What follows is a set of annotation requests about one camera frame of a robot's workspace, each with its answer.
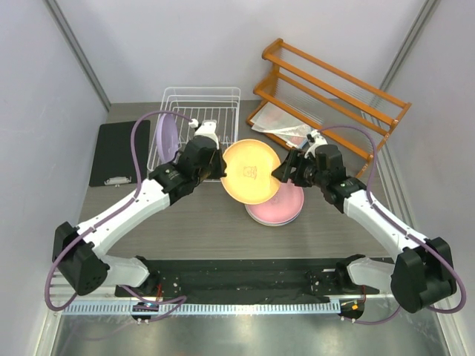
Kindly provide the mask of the orange plate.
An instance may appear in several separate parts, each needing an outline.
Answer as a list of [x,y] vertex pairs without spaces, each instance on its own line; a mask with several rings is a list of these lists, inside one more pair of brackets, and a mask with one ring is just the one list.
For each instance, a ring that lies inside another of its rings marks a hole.
[[233,199],[247,205],[270,200],[280,188],[272,172],[281,161],[266,143],[256,139],[242,139],[229,146],[223,159],[226,176],[220,181]]

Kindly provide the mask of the pink plate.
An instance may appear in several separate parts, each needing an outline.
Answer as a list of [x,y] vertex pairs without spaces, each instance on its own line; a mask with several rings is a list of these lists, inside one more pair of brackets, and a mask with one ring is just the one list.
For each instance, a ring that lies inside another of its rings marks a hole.
[[271,223],[281,223],[300,214],[304,206],[304,190],[293,183],[282,183],[278,192],[268,201],[245,205],[258,218]]

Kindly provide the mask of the purple plate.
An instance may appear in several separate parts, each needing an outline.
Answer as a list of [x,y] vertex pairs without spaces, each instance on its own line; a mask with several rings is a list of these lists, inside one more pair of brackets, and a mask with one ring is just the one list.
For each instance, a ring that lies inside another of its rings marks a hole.
[[167,163],[175,158],[180,147],[179,134],[175,118],[170,113],[159,116],[155,133],[157,153],[162,163]]

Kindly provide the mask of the yellow bear plate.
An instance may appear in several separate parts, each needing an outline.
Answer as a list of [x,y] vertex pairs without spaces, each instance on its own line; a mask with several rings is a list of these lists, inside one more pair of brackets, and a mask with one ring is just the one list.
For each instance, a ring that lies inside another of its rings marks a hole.
[[283,222],[269,222],[269,221],[266,221],[266,220],[262,220],[258,217],[256,217],[247,207],[246,207],[246,212],[248,213],[248,215],[257,223],[261,224],[261,225],[265,225],[265,226],[269,226],[269,227],[279,227],[279,226],[283,226],[283,225],[287,225],[287,224],[290,224],[291,222],[293,222],[294,220],[296,220],[298,217],[299,217],[299,214],[295,215],[293,218],[289,219],[289,220],[285,220]]

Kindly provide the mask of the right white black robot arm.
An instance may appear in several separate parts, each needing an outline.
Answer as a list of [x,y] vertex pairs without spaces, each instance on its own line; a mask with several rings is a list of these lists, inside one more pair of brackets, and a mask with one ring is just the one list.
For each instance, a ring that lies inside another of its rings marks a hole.
[[345,293],[367,286],[391,293],[406,311],[415,313],[457,291],[450,246],[428,239],[388,211],[359,179],[347,175],[335,145],[312,153],[292,149],[272,175],[302,188],[317,187],[324,199],[356,221],[385,248],[390,263],[353,255],[336,266],[335,284]]

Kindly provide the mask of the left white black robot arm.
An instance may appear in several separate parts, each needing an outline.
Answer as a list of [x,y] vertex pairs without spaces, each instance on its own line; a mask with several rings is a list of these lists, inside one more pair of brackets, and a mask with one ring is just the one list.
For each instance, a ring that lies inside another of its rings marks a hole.
[[98,216],[73,227],[64,222],[56,228],[53,262],[79,296],[100,286],[132,287],[149,296],[158,278],[142,257],[108,255],[111,247],[152,215],[191,194],[206,179],[220,179],[226,164],[219,144],[197,135],[176,162],[168,162],[144,179],[137,189]]

